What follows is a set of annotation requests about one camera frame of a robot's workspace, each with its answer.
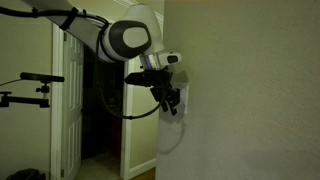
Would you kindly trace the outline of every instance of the floor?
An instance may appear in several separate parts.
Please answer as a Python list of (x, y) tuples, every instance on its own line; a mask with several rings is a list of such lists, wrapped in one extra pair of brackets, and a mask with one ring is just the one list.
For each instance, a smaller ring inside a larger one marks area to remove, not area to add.
[[(155, 168), (131, 180), (155, 180)], [(81, 162), (75, 180), (121, 180), (120, 160), (107, 152)]]

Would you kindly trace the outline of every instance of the black mount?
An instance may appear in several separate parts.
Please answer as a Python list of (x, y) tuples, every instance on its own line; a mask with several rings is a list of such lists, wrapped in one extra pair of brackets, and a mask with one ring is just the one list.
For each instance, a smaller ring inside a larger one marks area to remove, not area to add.
[(23, 80), (37, 80), (43, 83), (44, 84), (43, 86), (36, 89), (36, 92), (43, 93), (43, 99), (9, 96), (11, 92), (3, 91), (3, 92), (0, 92), (0, 95), (3, 95), (1, 97), (0, 107), (9, 107), (10, 102), (12, 102), (12, 103), (24, 103), (24, 104), (39, 104), (40, 108), (48, 108), (50, 107), (49, 99), (47, 99), (47, 94), (50, 92), (50, 87), (48, 86), (48, 84), (51, 83), (51, 81), (56, 81), (56, 82), (64, 81), (63, 77), (49, 76), (49, 75), (42, 75), (42, 74), (32, 74), (32, 73), (21, 73), (20, 77)]
[(171, 81), (172, 73), (165, 70), (161, 71), (143, 71), (139, 73), (131, 73), (125, 78), (127, 84), (132, 84), (136, 86), (151, 87), (150, 91), (157, 102), (160, 102), (163, 98), (164, 91), (167, 91), (167, 96), (165, 103), (161, 104), (164, 112), (168, 111), (168, 106), (170, 108), (171, 114), (177, 114), (175, 106), (180, 103), (180, 90), (173, 89)]

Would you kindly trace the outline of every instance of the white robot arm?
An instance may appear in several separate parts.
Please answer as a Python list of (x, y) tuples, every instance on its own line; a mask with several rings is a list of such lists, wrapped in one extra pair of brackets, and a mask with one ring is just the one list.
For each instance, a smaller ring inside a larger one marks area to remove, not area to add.
[[(92, 50), (96, 50), (101, 31), (88, 19), (75, 16), (78, 12), (66, 0), (21, 0), (37, 11), (64, 10), (69, 16), (47, 16), (63, 30), (78, 38)], [(179, 53), (165, 52), (157, 18), (145, 4), (129, 7), (124, 16), (104, 29), (99, 43), (98, 56), (106, 62), (127, 61), (140, 57), (145, 70), (160, 70), (179, 62)]]

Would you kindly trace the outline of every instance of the white door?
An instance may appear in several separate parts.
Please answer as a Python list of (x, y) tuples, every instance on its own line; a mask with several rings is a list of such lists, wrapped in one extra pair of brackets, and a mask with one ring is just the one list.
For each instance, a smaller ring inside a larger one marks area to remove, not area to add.
[(69, 34), (64, 37), (62, 178), (73, 180), (81, 165), (83, 44)]

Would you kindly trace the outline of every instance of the wall outlet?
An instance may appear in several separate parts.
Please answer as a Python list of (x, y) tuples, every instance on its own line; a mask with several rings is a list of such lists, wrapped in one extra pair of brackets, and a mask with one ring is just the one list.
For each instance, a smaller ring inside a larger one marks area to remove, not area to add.
[(174, 82), (173, 88), (180, 89), (180, 103), (175, 106), (177, 112), (180, 114), (188, 113), (188, 96), (189, 96), (189, 83)]

